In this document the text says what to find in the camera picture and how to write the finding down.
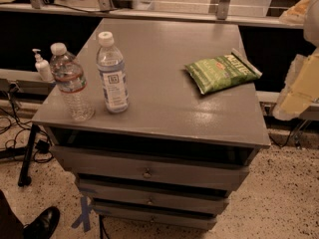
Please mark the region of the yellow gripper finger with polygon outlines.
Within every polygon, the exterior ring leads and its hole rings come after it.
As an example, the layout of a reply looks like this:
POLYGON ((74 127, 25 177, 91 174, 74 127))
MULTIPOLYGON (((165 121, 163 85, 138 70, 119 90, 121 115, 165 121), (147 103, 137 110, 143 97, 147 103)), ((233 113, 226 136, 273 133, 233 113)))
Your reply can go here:
POLYGON ((319 49, 316 49, 309 56, 296 55, 272 114, 278 120, 296 119, 318 98, 319 49))

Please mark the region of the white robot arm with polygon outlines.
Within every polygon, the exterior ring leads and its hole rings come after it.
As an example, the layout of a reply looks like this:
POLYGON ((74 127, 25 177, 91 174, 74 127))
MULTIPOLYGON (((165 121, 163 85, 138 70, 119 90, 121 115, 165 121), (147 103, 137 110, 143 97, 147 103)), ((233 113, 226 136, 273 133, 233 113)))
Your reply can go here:
POLYGON ((316 47, 311 55, 297 54, 291 62, 272 111, 278 120, 292 120, 319 99, 319 0, 300 0, 284 11, 279 21, 302 25, 304 39, 316 47))

